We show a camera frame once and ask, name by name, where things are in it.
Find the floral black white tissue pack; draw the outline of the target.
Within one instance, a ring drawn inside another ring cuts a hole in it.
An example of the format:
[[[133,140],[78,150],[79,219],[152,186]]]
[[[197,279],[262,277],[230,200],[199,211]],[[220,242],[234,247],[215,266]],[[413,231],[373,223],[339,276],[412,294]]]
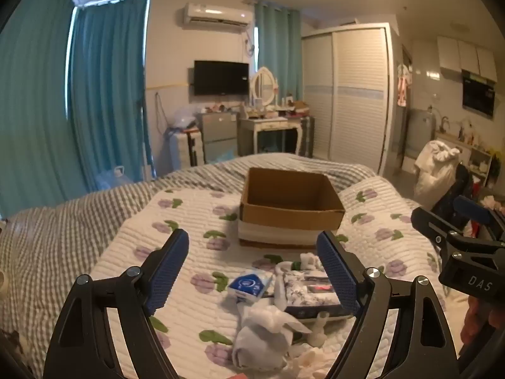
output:
[[[275,267],[274,305],[301,320],[316,319],[327,311],[330,319],[350,317],[320,263],[302,269],[301,262],[285,261]]]

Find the white plush cloth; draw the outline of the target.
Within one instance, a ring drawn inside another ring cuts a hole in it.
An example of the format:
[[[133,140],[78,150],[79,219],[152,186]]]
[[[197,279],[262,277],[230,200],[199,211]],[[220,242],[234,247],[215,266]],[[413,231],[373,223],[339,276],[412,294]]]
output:
[[[239,302],[237,308],[240,327],[233,345],[232,362],[240,370],[282,369],[294,333],[311,333],[310,328],[274,304]]]

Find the blue tissue pack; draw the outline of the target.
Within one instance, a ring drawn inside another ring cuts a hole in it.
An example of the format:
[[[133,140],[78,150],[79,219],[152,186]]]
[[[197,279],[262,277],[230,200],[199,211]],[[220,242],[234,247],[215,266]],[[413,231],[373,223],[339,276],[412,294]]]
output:
[[[273,278],[272,272],[250,269],[228,285],[228,294],[251,304],[263,298]]]

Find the white clothes pile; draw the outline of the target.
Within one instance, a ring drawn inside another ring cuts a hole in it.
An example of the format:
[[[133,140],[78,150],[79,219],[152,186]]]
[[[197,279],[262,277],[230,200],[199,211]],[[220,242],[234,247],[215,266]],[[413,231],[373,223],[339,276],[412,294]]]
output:
[[[431,210],[455,183],[460,150],[440,140],[428,142],[418,155],[414,170],[414,200]]]

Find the white floral quilt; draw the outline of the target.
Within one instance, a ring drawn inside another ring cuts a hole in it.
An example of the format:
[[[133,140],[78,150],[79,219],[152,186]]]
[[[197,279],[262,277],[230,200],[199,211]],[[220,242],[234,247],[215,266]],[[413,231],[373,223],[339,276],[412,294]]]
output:
[[[393,186],[373,177],[339,194],[345,214],[337,240],[365,266],[410,281],[417,275],[437,283],[440,259],[410,222],[413,204]],[[138,266],[175,228],[189,236],[189,253],[165,307],[152,324],[177,373],[185,378],[228,378],[236,373],[232,352],[242,304],[229,291],[239,276],[259,272],[269,282],[302,278],[316,259],[308,249],[275,250],[242,245],[240,198],[202,190],[158,193],[122,225],[92,277],[101,280]]]

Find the white washing machine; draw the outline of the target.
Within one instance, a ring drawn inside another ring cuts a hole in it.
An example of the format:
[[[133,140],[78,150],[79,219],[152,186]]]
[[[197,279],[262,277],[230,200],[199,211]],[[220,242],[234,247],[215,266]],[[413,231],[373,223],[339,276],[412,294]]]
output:
[[[417,158],[427,143],[435,137],[436,118],[433,113],[411,109],[408,115],[406,155]]]

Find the grey checked bed cover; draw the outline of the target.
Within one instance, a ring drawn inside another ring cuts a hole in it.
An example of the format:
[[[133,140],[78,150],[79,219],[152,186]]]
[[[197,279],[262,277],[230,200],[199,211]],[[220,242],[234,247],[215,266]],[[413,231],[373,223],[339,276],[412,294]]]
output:
[[[262,154],[178,170],[56,207],[23,210],[3,221],[1,270],[8,285],[1,300],[1,329],[24,339],[25,362],[34,376],[42,376],[56,319],[75,278],[91,271],[126,220],[165,189],[239,193],[251,167],[323,173],[338,191],[375,175],[359,164]]]

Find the open cardboard box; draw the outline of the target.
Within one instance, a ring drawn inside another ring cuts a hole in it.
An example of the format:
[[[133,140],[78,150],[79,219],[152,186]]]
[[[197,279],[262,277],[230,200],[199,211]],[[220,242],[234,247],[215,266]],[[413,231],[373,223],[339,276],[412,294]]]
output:
[[[251,168],[238,212],[238,240],[258,248],[313,250],[336,231],[345,208],[327,175]]]

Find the white sliding wardrobe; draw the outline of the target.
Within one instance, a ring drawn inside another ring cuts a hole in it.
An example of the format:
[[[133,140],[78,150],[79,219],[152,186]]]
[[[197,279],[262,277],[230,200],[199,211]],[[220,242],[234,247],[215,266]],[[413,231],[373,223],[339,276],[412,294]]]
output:
[[[357,163],[390,177],[399,155],[398,35],[390,24],[326,28],[302,39],[303,100],[314,158]]]

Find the white dressing table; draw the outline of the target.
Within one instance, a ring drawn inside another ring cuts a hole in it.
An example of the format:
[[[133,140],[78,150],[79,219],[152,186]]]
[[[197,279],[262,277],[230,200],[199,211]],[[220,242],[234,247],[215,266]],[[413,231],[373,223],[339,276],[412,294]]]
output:
[[[298,155],[302,143],[302,118],[301,117],[277,117],[267,119],[240,119],[239,128],[244,128],[252,133],[252,154],[259,154],[258,134],[261,132],[287,131],[295,129],[297,141],[294,154]]]

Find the oval vanity mirror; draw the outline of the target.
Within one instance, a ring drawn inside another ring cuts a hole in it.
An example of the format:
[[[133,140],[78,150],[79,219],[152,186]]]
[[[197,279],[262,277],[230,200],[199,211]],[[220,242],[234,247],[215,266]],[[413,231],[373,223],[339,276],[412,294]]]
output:
[[[261,67],[250,82],[252,105],[264,107],[273,105],[276,100],[278,84],[272,72]]]

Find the small grey fridge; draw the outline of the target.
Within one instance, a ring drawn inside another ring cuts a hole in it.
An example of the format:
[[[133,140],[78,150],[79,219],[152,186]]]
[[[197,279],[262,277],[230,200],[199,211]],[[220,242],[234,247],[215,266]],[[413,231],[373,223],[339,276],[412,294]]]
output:
[[[221,163],[238,157],[238,122],[234,112],[198,114],[206,163]]]

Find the teal curtain right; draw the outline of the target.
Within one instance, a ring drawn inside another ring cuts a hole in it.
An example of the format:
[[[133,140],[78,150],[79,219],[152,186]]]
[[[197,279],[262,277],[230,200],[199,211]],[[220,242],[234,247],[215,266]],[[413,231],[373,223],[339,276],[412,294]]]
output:
[[[277,79],[278,96],[302,98],[301,16],[295,9],[273,3],[255,4],[258,28],[258,66]]]

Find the teal curtain left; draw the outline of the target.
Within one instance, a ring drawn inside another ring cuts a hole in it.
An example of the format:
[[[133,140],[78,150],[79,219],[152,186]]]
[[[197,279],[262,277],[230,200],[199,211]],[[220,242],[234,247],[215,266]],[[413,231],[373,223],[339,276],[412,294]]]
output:
[[[144,180],[150,0],[20,0],[1,30],[1,214]]]

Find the black wall television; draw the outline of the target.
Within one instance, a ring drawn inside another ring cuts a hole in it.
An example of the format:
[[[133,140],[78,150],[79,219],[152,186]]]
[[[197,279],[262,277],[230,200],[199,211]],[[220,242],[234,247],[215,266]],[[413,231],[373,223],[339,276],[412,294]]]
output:
[[[195,61],[195,96],[245,96],[249,93],[249,65],[222,61]]]

